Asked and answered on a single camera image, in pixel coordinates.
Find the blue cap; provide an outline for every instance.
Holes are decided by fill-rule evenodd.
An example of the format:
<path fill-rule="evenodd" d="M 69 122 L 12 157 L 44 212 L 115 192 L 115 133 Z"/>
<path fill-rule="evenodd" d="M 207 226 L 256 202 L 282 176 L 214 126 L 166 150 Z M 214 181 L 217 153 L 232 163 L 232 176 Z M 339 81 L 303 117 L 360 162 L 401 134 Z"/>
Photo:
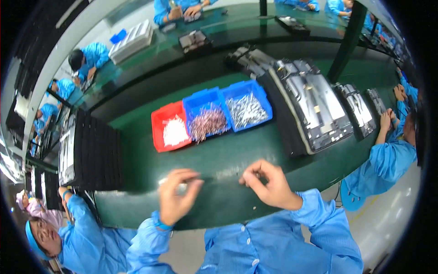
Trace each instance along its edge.
<path fill-rule="evenodd" d="M 26 236 L 28 237 L 28 241 L 29 241 L 29 245 L 30 245 L 31 249 L 41 259 L 46 260 L 46 261 L 50 260 L 50 258 L 47 257 L 41 249 L 39 249 L 39 247 L 35 241 L 35 238 L 33 237 L 32 231 L 30 230 L 30 222 L 29 221 L 26 222 Z"/>

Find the blue container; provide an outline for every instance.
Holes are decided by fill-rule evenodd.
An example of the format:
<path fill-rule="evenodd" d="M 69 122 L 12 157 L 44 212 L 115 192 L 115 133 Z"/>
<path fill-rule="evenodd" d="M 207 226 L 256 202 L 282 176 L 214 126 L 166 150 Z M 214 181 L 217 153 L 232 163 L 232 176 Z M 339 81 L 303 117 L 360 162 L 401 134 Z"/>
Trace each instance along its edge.
<path fill-rule="evenodd" d="M 190 134 L 189 124 L 193 121 L 193 119 L 199 115 L 201 110 L 206 109 L 209 110 L 212 107 L 220 107 L 226 118 L 226 129 L 229 130 L 231 128 L 231 117 L 229 116 L 229 111 L 225 105 L 225 103 L 221 100 L 219 96 L 219 88 L 215 87 L 212 89 L 204 89 L 198 91 L 197 93 L 193 93 L 191 96 L 183 99 L 183 107 L 186 111 L 186 127 L 188 134 Z M 207 134 L 206 137 L 210 137 L 214 134 Z"/>
<path fill-rule="evenodd" d="M 114 34 L 111 37 L 110 41 L 111 41 L 111 43 L 113 43 L 115 45 L 115 44 L 119 43 L 120 41 L 122 41 L 123 38 L 125 38 L 125 36 L 126 36 L 126 30 L 122 29 L 118 34 Z"/>
<path fill-rule="evenodd" d="M 231 118 L 231 113 L 230 113 L 228 107 L 226 106 L 225 102 L 231 98 L 234 100 L 238 100 L 238 99 L 244 97 L 245 95 L 250 95 L 251 93 L 253 93 L 254 97 L 256 97 L 258 99 L 258 101 L 261 104 L 261 107 L 263 107 L 263 109 L 268 114 L 268 118 L 266 120 L 261 121 L 261 122 L 256 123 L 256 124 L 250 124 L 250 125 L 246 125 L 245 127 L 236 128 L 234 121 Z M 223 104 L 226 106 L 225 107 L 226 115 L 228 115 L 230 117 L 231 126 L 233 127 L 234 132 L 238 132 L 238 131 L 241 131 L 241 130 L 244 130 L 247 128 L 252 128 L 256 125 L 259 125 L 261 123 L 264 123 L 264 122 L 272 119 L 272 107 L 271 107 L 271 104 L 269 103 L 268 99 L 266 98 L 265 90 L 255 80 L 242 81 L 242 82 L 232 84 L 227 88 L 221 89 L 219 92 L 219 95 L 223 101 Z"/>

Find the black pole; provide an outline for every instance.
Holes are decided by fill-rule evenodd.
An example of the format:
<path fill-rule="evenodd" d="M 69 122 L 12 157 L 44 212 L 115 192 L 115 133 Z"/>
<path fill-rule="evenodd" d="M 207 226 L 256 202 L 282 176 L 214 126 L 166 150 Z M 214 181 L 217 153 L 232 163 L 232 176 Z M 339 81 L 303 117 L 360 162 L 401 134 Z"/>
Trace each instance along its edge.
<path fill-rule="evenodd" d="M 336 83 L 338 81 L 339 76 L 350 60 L 350 56 L 359 41 L 366 14 L 367 8 L 360 2 L 354 1 L 350 22 L 345 30 L 344 39 L 342 40 L 332 66 L 327 73 L 327 78 L 331 83 Z"/>
<path fill-rule="evenodd" d="M 47 92 L 49 94 L 51 94 L 53 97 L 55 97 L 58 101 L 60 101 L 63 105 L 65 105 L 66 107 L 71 109 L 71 104 L 69 102 L 67 102 L 66 100 L 64 100 L 63 98 L 61 98 L 56 92 L 54 92 L 53 90 L 47 88 Z"/>
<path fill-rule="evenodd" d="M 371 37 L 374 36 L 374 32 L 376 31 L 376 27 L 377 27 L 377 22 L 378 22 L 378 19 L 376 17 L 374 17 L 374 25 L 373 25 L 373 29 L 371 30 Z"/>
<path fill-rule="evenodd" d="M 260 16 L 268 15 L 268 5 L 266 0 L 260 0 Z"/>

